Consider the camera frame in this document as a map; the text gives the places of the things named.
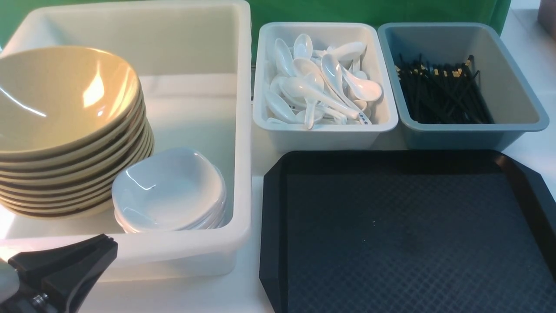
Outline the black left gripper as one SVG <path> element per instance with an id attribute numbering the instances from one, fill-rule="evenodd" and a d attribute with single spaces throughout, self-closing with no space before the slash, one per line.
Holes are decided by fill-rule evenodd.
<path id="1" fill-rule="evenodd" d="M 99 234 L 43 251 L 20 252 L 1 261 L 3 313 L 76 313 L 117 258 L 118 243 Z"/>

